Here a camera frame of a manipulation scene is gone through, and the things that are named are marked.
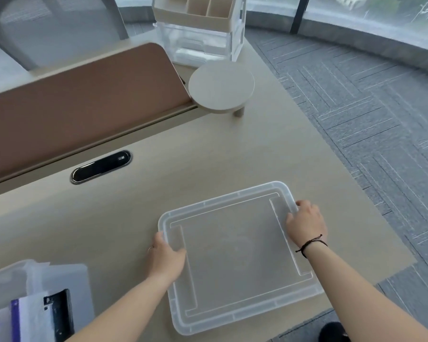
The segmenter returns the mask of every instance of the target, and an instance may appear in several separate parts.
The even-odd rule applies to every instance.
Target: grey chair
[[[28,71],[126,38],[115,0],[0,0],[0,48]]]

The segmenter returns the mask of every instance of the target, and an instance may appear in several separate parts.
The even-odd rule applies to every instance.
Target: hand
[[[185,263],[186,250],[173,251],[170,245],[163,240],[163,232],[154,236],[152,248],[149,249],[148,278],[157,279],[169,287],[180,276]]]
[[[328,230],[319,207],[308,200],[299,200],[296,203],[299,206],[298,212],[295,215],[287,215],[287,234],[290,239],[298,248],[320,234],[320,240],[326,242]]]

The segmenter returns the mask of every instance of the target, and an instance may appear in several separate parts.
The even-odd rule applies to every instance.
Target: person's left hand
[[[154,236],[152,248],[149,249],[148,278],[158,280],[169,287],[180,276],[185,263],[186,250],[173,251],[170,245],[163,240],[163,232]]]

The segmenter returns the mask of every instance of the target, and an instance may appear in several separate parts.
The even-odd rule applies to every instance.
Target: table leg
[[[244,115],[244,107],[241,109],[236,110],[233,115],[237,118],[241,118]]]

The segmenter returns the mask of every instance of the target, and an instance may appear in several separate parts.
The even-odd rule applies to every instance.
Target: brown privacy panel
[[[0,93],[0,179],[135,129],[190,103],[148,43]]]

